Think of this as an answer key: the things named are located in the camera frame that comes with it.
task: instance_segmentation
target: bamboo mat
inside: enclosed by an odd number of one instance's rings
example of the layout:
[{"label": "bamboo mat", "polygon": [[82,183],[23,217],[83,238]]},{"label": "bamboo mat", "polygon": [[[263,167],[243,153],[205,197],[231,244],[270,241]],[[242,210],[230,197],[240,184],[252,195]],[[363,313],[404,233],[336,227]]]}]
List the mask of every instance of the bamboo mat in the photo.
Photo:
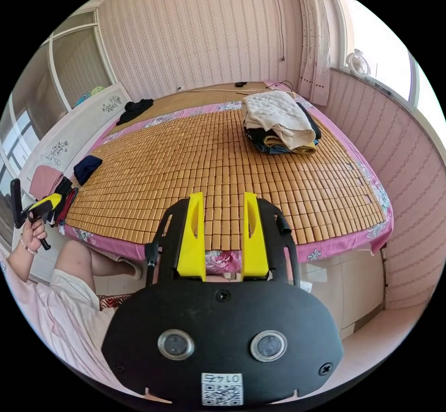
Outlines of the bamboo mat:
[{"label": "bamboo mat", "polygon": [[195,106],[223,104],[225,102],[239,102],[246,97],[246,94],[257,94],[265,91],[269,90],[264,82],[248,82],[242,88],[236,88],[233,83],[225,83],[221,85],[195,88],[190,92],[180,91],[178,93],[169,94],[168,96],[155,99],[153,105],[148,110],[130,122],[114,127],[109,134],[120,132],[130,125],[137,124],[143,120],[149,120],[163,114],[173,113],[175,111],[183,110],[185,108],[193,108]]},{"label": "bamboo mat", "polygon": [[317,153],[260,153],[241,110],[206,113],[129,133],[94,150],[103,164],[80,189],[66,223],[143,244],[164,211],[192,192],[205,196],[206,250],[239,250],[243,194],[280,207],[295,243],[340,237],[384,220],[368,182],[318,120]]}]

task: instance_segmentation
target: floral bedsheet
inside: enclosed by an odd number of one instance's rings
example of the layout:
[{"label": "floral bedsheet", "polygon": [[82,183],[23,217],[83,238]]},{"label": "floral bedsheet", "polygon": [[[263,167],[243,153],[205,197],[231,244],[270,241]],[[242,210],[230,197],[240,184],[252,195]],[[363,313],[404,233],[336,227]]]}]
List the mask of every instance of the floral bedsheet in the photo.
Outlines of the floral bedsheet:
[{"label": "floral bedsheet", "polygon": [[[273,84],[273,82],[266,82],[267,85]],[[277,89],[283,89],[285,91],[288,88],[277,86]],[[385,214],[385,220],[376,226],[369,228],[365,231],[351,233],[342,237],[335,237],[332,239],[319,241],[315,243],[307,243],[304,245],[297,245],[297,259],[301,263],[312,262],[319,259],[327,259],[329,257],[340,255],[342,253],[354,250],[369,250],[372,254],[379,251],[385,242],[392,234],[394,228],[394,219],[392,206],[390,204],[389,197],[379,181],[378,177],[373,172],[370,165],[354,146],[354,144],[342,133],[342,131],[331,122],[323,113],[321,113],[316,107],[306,101],[303,97],[297,95],[295,98],[297,102],[300,102],[308,112],[319,119],[330,131],[338,138],[338,140],[346,147],[352,159],[354,159],[361,172],[366,178],[370,186],[372,187],[382,210]],[[214,104],[199,106],[195,108],[186,108],[173,113],[164,114],[156,118],[139,122],[120,132],[108,135],[107,131],[103,134],[93,146],[92,150],[99,147],[102,144],[106,144],[113,141],[125,134],[139,130],[141,128],[149,128],[153,125],[161,124],[173,119],[185,118],[188,116],[195,116],[202,113],[210,113],[215,111],[236,110],[241,108],[241,102],[228,102],[223,104]],[[138,245],[123,240],[111,239],[100,235],[92,234],[88,231],[82,231],[65,225],[65,232],[72,238],[79,241],[88,243],[103,251],[114,253],[119,256],[127,257],[133,260],[144,260],[144,245]],[[208,251],[206,252],[206,270],[208,274],[221,274],[224,272],[238,272],[242,267],[242,252],[241,251]]]}]

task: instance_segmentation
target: screw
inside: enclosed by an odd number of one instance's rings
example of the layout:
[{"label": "screw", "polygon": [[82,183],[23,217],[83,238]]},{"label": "screw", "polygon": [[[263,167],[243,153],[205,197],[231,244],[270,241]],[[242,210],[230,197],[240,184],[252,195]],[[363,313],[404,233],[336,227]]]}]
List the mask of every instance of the screw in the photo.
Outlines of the screw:
[{"label": "screw", "polygon": [[219,302],[227,302],[231,298],[231,293],[228,290],[218,290],[215,297]]},{"label": "screw", "polygon": [[115,362],[115,369],[118,373],[124,373],[125,368],[120,362]]},{"label": "screw", "polygon": [[331,362],[327,362],[319,369],[320,376],[326,376],[333,370],[333,364]]}]

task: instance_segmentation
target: sticker label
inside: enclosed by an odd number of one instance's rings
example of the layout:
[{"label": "sticker label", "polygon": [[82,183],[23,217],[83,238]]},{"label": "sticker label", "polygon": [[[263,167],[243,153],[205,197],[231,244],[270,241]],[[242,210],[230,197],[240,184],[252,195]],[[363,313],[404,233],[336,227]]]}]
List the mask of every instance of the sticker label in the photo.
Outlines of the sticker label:
[{"label": "sticker label", "polygon": [[242,374],[202,373],[201,399],[203,406],[242,406]]}]

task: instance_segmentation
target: camera lens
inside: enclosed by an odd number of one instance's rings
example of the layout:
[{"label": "camera lens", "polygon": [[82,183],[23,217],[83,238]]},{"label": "camera lens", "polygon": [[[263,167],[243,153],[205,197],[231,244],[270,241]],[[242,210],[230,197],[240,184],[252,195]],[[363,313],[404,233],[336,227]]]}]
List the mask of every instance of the camera lens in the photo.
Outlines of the camera lens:
[{"label": "camera lens", "polygon": [[251,342],[251,354],[260,362],[279,359],[287,350],[287,339],[275,330],[266,330],[254,337]]},{"label": "camera lens", "polygon": [[179,361],[194,352],[194,342],[181,330],[167,330],[158,338],[158,350],[166,358]]}]

